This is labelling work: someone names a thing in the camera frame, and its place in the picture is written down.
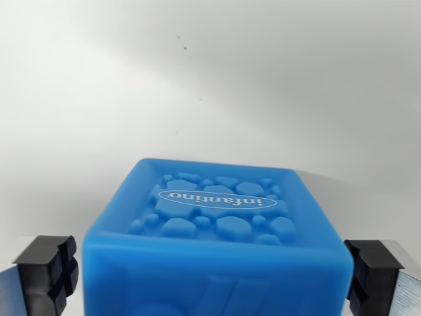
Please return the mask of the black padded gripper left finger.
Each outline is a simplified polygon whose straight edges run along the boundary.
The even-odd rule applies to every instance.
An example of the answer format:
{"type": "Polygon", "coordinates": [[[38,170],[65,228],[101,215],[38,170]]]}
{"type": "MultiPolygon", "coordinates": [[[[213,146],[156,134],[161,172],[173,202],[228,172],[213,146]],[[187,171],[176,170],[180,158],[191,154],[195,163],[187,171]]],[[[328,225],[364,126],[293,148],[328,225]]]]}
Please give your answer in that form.
{"type": "Polygon", "coordinates": [[[1,267],[2,315],[62,315],[79,279],[75,238],[39,235],[1,267]]]}

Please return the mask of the black padded gripper right finger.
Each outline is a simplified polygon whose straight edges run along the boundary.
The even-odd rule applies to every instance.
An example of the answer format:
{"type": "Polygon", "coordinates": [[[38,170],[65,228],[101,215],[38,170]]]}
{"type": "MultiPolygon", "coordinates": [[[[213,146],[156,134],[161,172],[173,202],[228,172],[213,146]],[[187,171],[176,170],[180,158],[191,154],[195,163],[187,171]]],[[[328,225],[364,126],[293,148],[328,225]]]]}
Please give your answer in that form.
{"type": "Polygon", "coordinates": [[[419,315],[420,264],[394,240],[346,240],[354,261],[353,315],[419,315]]]}

